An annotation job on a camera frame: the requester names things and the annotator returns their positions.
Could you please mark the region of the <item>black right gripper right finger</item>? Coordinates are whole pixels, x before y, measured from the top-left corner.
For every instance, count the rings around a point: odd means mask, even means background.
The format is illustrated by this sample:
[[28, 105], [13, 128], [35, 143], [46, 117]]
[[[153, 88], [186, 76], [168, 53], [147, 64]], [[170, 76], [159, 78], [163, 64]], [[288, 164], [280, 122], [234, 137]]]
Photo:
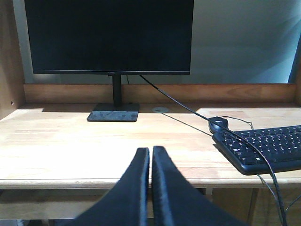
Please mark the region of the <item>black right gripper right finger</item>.
[[245, 225], [194, 188], [177, 169], [163, 146], [153, 147], [151, 177], [155, 225]]

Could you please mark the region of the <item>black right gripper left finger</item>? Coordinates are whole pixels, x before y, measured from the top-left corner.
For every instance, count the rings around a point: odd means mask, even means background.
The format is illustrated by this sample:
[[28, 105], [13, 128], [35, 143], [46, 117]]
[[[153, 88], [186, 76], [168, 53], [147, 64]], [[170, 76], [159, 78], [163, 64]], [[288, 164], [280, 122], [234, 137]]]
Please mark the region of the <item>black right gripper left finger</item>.
[[94, 206], [75, 218], [77, 226], [145, 226], [150, 154], [138, 148], [115, 186]]

